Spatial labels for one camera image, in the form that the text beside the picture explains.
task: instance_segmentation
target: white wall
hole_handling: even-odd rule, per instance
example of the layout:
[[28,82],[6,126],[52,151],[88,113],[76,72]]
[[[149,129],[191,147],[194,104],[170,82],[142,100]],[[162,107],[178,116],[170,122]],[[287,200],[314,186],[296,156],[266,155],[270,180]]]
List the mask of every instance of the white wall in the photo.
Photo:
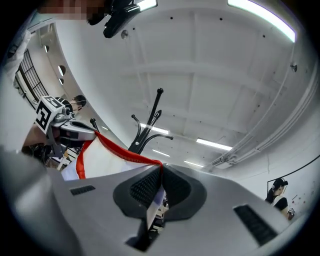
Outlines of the white wall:
[[32,34],[27,49],[34,69],[49,95],[60,97],[65,94],[58,77],[53,70],[46,51],[41,47],[37,33]]
[[[320,95],[317,91],[302,117],[279,141],[237,165],[225,170],[214,169],[212,173],[234,180],[265,199],[269,180],[295,171],[318,155],[320,155]],[[320,162],[314,162],[312,168],[311,173],[317,175],[320,172]]]

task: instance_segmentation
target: red fabric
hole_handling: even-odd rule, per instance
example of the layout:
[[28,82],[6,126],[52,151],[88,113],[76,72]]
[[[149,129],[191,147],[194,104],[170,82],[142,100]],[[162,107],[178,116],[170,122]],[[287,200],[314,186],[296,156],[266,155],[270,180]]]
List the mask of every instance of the red fabric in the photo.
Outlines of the red fabric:
[[[159,160],[152,160],[147,157],[144,157],[142,155],[133,153],[131,151],[128,151],[111,140],[107,139],[104,137],[102,134],[99,132],[95,132],[96,136],[99,138],[100,142],[102,145],[107,148],[112,154],[116,155],[117,157],[124,159],[126,161],[130,162],[135,162],[135,163],[141,163],[141,164],[150,164],[150,165],[160,165],[161,166],[161,172],[163,171],[163,164]],[[84,153],[86,149],[91,145],[93,140],[88,140],[84,143],[83,149],[80,152],[77,160],[76,160],[76,173],[79,176],[79,179],[85,179],[86,174],[85,174],[85,165],[84,165]]]

